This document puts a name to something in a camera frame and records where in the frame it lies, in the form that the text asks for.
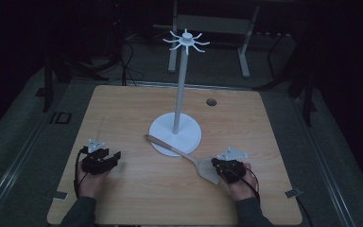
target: table leg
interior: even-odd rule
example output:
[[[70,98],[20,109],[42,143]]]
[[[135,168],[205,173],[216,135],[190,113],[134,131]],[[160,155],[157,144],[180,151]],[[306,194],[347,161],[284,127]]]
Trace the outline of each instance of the table leg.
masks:
[[[177,34],[178,31],[178,1],[173,1],[173,26],[172,26],[173,33]],[[176,43],[172,44],[171,48],[175,48]],[[169,57],[169,65],[167,67],[167,71],[169,73],[176,72],[176,59],[178,58],[178,50],[174,49],[170,51],[170,57]]]
[[[247,27],[246,39],[244,40],[243,45],[241,47],[237,48],[237,54],[238,54],[238,59],[240,60],[240,67],[241,67],[241,73],[243,75],[243,78],[250,77],[250,71],[249,71],[249,67],[247,65],[247,59],[246,59],[246,51],[247,51],[247,46],[249,45],[250,37],[252,35],[252,30],[254,29],[254,25],[255,25],[256,18],[258,16],[259,9],[260,9],[260,7],[258,7],[258,6],[255,7],[254,13],[251,17],[250,24]]]

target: small round hole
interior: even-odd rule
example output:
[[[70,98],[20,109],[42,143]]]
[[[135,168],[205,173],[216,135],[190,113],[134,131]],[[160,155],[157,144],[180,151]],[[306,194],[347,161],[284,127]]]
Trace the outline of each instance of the small round hole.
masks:
[[[206,103],[208,104],[208,106],[215,106],[216,105],[216,100],[213,98],[208,98]]]

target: white round base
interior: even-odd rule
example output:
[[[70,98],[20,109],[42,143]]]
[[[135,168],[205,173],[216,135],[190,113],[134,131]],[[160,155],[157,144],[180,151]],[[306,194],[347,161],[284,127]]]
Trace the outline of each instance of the white round base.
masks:
[[[149,128],[149,134],[184,153],[191,153],[199,146],[201,141],[201,128],[199,127],[199,123],[191,116],[181,113],[179,132],[174,134],[174,121],[175,113],[165,113],[159,116],[152,122],[151,127]],[[156,144],[152,143],[152,146],[162,154],[180,156],[179,154]]]

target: white pole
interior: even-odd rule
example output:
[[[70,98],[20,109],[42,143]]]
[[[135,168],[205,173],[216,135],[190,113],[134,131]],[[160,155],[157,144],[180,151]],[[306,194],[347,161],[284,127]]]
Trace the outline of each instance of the white pole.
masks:
[[[173,134],[177,134],[179,132],[179,122],[181,119],[181,111],[182,111],[182,98],[184,92],[184,82],[185,82],[185,72],[187,71],[187,56],[186,47],[183,46],[181,48],[181,66],[179,72],[179,85],[178,85],[178,98],[176,100],[176,111],[175,111],[175,121],[173,123]]]

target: white stand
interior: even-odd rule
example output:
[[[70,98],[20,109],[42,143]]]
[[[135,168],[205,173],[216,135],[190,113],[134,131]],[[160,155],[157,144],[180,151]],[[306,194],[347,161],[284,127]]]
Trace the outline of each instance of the white stand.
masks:
[[[156,118],[149,128],[149,134],[166,142],[168,145],[183,151],[184,153],[191,153],[199,146],[199,142],[201,141],[201,128],[199,123],[197,123],[193,117],[182,113],[182,99],[188,62],[188,47],[193,46],[199,52],[204,51],[198,49],[195,46],[195,43],[202,44],[195,42],[195,39],[201,36],[201,34],[199,34],[197,37],[193,37],[190,33],[187,32],[187,29],[182,34],[182,37],[176,36],[173,32],[170,33],[174,37],[179,38],[178,40],[174,41],[164,40],[168,43],[179,43],[170,50],[175,50],[179,46],[182,46],[176,110],[174,113],[165,113]],[[156,144],[152,143],[152,146],[162,154],[169,156],[180,156],[179,154],[176,154],[175,152],[166,148],[162,148]]]
[[[166,142],[173,148],[177,148],[184,153],[188,154],[193,152],[201,142],[201,127],[199,123],[191,116],[182,113],[180,115],[180,126],[177,134],[173,133],[173,124],[175,120],[175,113],[165,113],[152,122],[149,128],[149,134],[157,137],[158,139]],[[173,151],[162,148],[152,143],[162,154],[168,156],[180,156]]]

